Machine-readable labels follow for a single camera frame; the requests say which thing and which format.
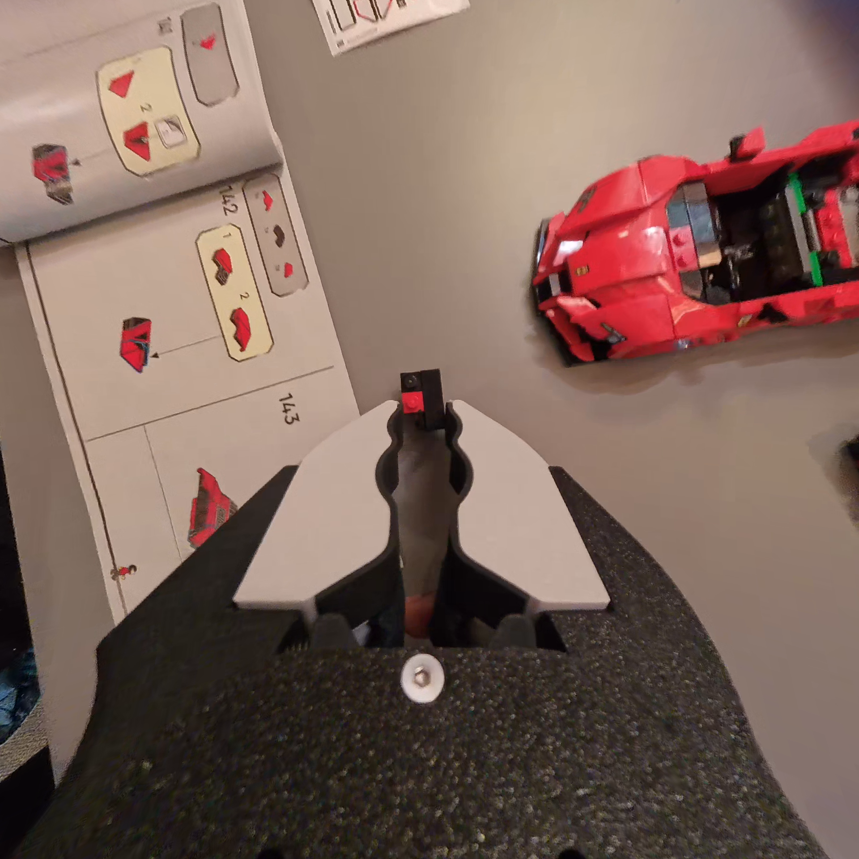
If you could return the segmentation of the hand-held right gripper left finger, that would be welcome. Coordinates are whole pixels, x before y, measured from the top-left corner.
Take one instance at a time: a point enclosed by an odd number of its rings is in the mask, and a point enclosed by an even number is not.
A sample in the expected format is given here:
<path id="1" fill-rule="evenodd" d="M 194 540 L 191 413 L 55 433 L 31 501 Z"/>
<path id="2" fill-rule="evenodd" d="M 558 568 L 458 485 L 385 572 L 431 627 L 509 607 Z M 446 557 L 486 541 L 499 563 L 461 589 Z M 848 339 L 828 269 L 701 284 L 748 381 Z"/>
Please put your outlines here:
<path id="1" fill-rule="evenodd" d="M 398 402 L 387 400 L 303 458 L 234 593 L 237 607 L 364 622 L 386 606 L 399 574 L 400 419 Z"/>

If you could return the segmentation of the white instruction booklet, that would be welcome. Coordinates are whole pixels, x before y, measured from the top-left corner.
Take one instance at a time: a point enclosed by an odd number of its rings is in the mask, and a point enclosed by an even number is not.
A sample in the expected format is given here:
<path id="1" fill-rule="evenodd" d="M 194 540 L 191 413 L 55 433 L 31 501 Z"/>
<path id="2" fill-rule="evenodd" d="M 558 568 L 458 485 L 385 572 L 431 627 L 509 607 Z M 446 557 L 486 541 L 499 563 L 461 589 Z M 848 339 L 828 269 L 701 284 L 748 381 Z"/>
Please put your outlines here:
<path id="1" fill-rule="evenodd" d="M 115 622 L 358 416 L 245 2 L 2 2 L 13 246 Z"/>

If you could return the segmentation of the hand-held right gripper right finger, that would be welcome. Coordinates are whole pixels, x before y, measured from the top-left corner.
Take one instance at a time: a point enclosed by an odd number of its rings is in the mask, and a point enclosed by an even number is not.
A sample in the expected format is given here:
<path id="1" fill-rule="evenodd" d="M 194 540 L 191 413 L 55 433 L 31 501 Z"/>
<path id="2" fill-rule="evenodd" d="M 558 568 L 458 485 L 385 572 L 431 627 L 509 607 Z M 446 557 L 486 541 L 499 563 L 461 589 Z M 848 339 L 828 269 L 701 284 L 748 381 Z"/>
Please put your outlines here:
<path id="1" fill-rule="evenodd" d="M 602 611 L 610 597 L 543 457 L 464 400 L 448 403 L 450 449 L 465 467 L 455 544 L 522 607 Z"/>

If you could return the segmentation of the red brick-built toy car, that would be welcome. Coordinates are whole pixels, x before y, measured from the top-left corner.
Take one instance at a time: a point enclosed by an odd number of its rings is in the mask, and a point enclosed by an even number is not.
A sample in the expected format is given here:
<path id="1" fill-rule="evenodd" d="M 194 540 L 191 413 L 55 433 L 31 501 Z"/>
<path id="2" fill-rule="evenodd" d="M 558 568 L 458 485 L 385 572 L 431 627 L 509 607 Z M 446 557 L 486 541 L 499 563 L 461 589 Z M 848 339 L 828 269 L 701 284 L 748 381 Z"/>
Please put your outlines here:
<path id="1" fill-rule="evenodd" d="M 719 160 L 650 156 L 542 221 L 532 296 L 568 365 L 855 319 L 858 123 Z"/>

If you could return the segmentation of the small black red brick assembly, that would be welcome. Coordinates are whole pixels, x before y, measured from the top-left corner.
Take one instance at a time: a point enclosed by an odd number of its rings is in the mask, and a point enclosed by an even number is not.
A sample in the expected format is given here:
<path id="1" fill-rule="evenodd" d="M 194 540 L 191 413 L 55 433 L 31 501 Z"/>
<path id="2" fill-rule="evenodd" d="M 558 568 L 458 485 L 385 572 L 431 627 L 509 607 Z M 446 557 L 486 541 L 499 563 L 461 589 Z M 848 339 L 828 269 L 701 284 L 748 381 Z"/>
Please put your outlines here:
<path id="1" fill-rule="evenodd" d="M 446 402 L 440 370 L 403 372 L 400 374 L 400 390 L 403 414 L 412 418 L 418 429 L 425 432 L 444 429 Z"/>

